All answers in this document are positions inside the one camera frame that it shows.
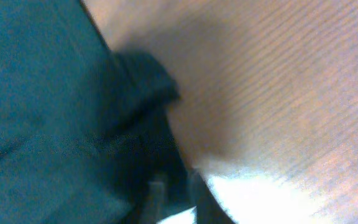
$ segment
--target garment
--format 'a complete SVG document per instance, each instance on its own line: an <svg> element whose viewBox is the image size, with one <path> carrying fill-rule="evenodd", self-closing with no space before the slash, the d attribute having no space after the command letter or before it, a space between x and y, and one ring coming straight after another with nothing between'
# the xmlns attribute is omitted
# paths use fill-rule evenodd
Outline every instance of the garment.
<svg viewBox="0 0 358 224"><path fill-rule="evenodd" d="M163 217L189 208L175 98L150 55L108 50L79 1L0 1L0 223L118 223L158 171Z"/></svg>

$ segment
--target wood grain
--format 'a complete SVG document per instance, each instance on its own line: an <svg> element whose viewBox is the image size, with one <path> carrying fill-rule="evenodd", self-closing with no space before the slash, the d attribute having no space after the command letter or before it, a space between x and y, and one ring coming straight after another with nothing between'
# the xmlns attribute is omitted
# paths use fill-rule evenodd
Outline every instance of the wood grain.
<svg viewBox="0 0 358 224"><path fill-rule="evenodd" d="M358 223L358 1L85 3L110 48L177 79L170 122L193 167L261 171Z"/></svg>

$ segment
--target brown wood surface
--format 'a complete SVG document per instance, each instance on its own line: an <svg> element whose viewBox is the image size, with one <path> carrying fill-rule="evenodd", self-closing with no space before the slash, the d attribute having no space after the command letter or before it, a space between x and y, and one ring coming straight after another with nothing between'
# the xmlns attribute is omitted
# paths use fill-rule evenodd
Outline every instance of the brown wood surface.
<svg viewBox="0 0 358 224"><path fill-rule="evenodd" d="M146 49L177 79L170 122L193 167L261 171L358 223L357 0L85 3L110 48Z"/></svg>

